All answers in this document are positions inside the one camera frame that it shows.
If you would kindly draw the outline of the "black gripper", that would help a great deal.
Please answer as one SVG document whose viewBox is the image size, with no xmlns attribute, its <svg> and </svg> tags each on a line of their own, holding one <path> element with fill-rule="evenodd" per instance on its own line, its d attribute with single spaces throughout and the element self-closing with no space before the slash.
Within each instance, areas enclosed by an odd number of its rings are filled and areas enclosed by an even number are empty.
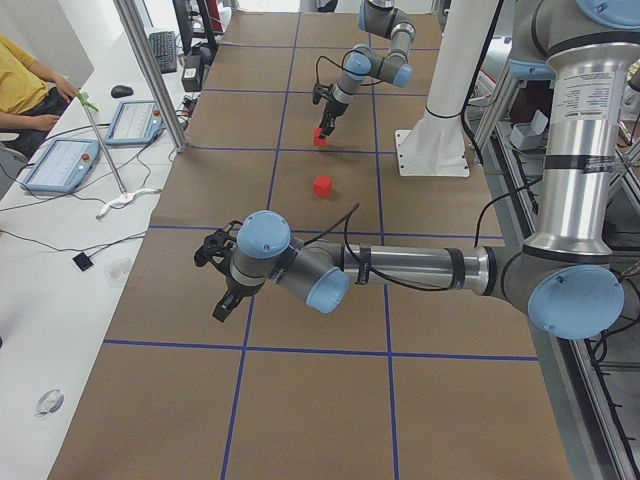
<svg viewBox="0 0 640 480">
<path fill-rule="evenodd" d="M 316 83 L 312 92 L 312 103 L 318 105 L 321 100 L 325 100 L 326 104 L 319 124 L 320 137 L 326 137 L 333 133 L 336 119 L 347 109 L 347 94 L 336 84 Z"/>
<path fill-rule="evenodd" d="M 231 235 L 231 230 L 235 226 L 242 225 L 242 222 L 232 220 L 224 228 L 216 229 L 214 233 L 204 238 L 202 245 L 194 254 L 194 264 L 197 267 L 211 263 L 225 277 L 227 290 L 212 313 L 219 322 L 225 322 L 244 298 L 255 294 L 254 285 L 236 280 L 231 272 L 232 256 L 236 245 L 236 238 Z"/>
</svg>

